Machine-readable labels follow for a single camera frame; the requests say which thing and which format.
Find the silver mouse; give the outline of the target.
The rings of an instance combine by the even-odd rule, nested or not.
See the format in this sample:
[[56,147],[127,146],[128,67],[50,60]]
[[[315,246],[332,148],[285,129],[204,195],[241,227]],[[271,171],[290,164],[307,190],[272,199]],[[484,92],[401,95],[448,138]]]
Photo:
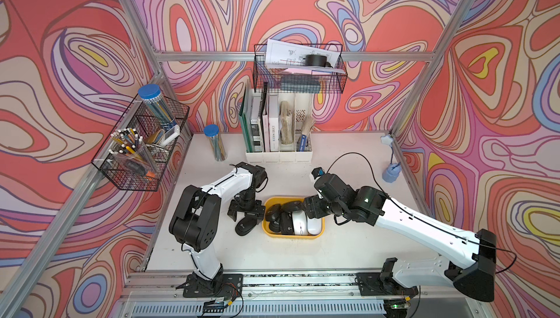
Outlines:
[[321,219],[310,219],[306,221],[307,232],[310,236],[318,236],[322,232],[322,220]]
[[295,235],[296,236],[308,236],[309,234],[307,232],[306,213],[303,210],[302,211],[297,211],[297,212],[293,212],[292,216],[293,216],[293,225],[294,225]]

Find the black mouse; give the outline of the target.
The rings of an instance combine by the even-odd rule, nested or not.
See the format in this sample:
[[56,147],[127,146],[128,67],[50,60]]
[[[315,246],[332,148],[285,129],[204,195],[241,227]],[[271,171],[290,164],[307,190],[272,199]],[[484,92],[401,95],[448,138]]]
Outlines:
[[269,223],[269,229],[271,233],[281,233],[281,225],[278,220]]
[[291,212],[283,212],[280,217],[281,233],[283,235],[294,235],[293,216]]
[[274,204],[265,212],[265,220],[269,223],[276,222],[281,217],[281,205]]
[[239,236],[248,235],[257,225],[259,220],[256,217],[246,216],[241,219],[235,227],[235,232]]
[[302,201],[289,201],[281,206],[283,212],[297,212],[303,210]]

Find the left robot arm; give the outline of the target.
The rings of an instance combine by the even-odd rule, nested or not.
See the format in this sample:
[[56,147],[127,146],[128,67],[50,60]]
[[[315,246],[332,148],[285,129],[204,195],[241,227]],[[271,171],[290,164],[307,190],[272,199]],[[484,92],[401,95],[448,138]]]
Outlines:
[[194,265],[186,283],[179,286],[184,297],[216,296],[242,283],[242,275],[224,275],[212,242],[217,236],[224,201],[230,203],[227,216],[236,222],[235,232],[239,236],[248,235],[264,220],[265,206],[256,199],[256,193],[267,181],[264,167],[240,162],[215,182],[184,189],[169,223],[169,233]]

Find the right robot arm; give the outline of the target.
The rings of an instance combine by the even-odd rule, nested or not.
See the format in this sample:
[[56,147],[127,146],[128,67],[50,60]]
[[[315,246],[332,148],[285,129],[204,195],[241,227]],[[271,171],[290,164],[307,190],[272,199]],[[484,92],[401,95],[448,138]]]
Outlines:
[[386,259],[379,275],[386,290],[418,286],[453,287],[481,302],[494,300],[497,236],[487,229],[458,229],[413,210],[382,190],[354,189],[321,167],[311,172],[316,195],[305,198],[310,219],[329,215],[399,233],[436,252],[434,258]]

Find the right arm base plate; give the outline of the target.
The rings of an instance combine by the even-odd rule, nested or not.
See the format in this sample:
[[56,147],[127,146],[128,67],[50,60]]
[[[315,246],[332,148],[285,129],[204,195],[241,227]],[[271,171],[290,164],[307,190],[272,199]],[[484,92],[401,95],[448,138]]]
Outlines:
[[414,298],[419,294],[417,287],[405,288],[393,279],[382,279],[381,272],[361,272],[355,274],[362,296],[400,296]]

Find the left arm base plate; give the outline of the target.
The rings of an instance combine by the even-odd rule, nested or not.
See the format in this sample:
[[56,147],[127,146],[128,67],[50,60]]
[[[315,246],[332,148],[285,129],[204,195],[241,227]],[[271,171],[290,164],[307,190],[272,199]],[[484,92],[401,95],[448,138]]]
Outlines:
[[182,286],[184,298],[234,298],[242,293],[242,274],[218,274],[213,280],[205,280],[190,274]]

